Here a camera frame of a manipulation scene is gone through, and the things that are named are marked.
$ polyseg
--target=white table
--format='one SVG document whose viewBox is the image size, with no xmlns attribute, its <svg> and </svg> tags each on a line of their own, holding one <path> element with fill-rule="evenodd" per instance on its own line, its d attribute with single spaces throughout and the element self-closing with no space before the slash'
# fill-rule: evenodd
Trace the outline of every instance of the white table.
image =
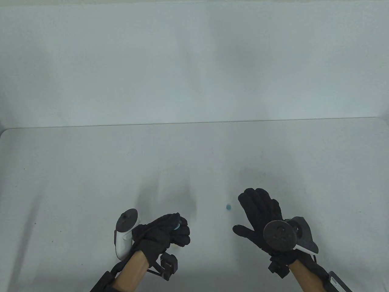
<svg viewBox="0 0 389 292">
<path fill-rule="evenodd" d="M 262 187 L 304 216 L 318 262 L 354 292 L 389 289 L 389 127 L 378 118 L 12 129 L 0 138 L 0 291 L 89 291 L 117 262 L 113 232 L 180 212 L 169 282 L 139 291 L 300 291 L 233 234 Z M 230 203 L 232 209 L 226 210 Z"/>
</svg>

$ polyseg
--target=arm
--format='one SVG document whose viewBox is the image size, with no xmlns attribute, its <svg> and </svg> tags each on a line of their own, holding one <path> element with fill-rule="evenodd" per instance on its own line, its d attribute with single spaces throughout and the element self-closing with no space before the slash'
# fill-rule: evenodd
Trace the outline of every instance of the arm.
<svg viewBox="0 0 389 292">
<path fill-rule="evenodd" d="M 119 292 L 133 292 L 139 285 L 147 269 L 149 262 L 142 251 L 137 251 L 125 265 L 122 272 L 113 282 L 112 287 Z"/>
<path fill-rule="evenodd" d="M 304 292 L 326 292 L 321 279 L 309 271 L 299 260 L 290 264 L 289 269 Z"/>
</svg>

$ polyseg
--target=white backdrop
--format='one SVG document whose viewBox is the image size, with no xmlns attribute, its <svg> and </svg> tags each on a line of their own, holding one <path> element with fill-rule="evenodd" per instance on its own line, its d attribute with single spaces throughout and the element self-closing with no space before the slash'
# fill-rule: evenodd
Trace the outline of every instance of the white backdrop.
<svg viewBox="0 0 389 292">
<path fill-rule="evenodd" d="M 389 2 L 0 7 L 0 127 L 380 116 Z"/>
<path fill-rule="evenodd" d="M 0 139 L 0 291 L 90 291 L 117 258 L 114 228 L 179 211 L 191 243 L 169 282 L 139 292 L 301 292 L 232 232 L 262 187 L 304 216 L 318 262 L 353 292 L 389 291 L 389 128 L 380 119 L 12 129 Z"/>
</svg>

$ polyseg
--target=wrist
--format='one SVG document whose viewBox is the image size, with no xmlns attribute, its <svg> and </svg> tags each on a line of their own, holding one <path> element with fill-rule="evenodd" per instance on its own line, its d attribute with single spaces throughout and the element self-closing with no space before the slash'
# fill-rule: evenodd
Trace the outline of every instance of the wrist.
<svg viewBox="0 0 389 292">
<path fill-rule="evenodd" d="M 144 253 L 141 250 L 136 251 L 114 280 L 112 288 L 119 292 L 134 291 L 148 268 L 149 263 Z"/>
</svg>

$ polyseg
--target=hand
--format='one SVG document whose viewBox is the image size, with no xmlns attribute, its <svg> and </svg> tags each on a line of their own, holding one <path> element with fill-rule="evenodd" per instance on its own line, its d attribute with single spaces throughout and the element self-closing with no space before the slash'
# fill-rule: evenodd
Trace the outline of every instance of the hand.
<svg viewBox="0 0 389 292">
<path fill-rule="evenodd" d="M 263 229 L 267 223 L 273 220 L 283 220 L 277 200 L 271 199 L 268 192 L 261 188 L 246 189 L 244 193 L 239 195 L 238 200 L 254 230 L 242 225 L 235 225 L 232 228 L 234 233 L 253 242 L 280 264 L 293 263 L 297 259 L 297 253 L 294 250 L 287 252 L 273 250 L 263 238 Z"/>
<path fill-rule="evenodd" d="M 188 222 L 179 213 L 166 214 L 132 231 L 134 250 L 141 250 L 152 267 L 158 256 L 170 247 L 171 243 L 185 246 L 190 243 Z"/>
</svg>

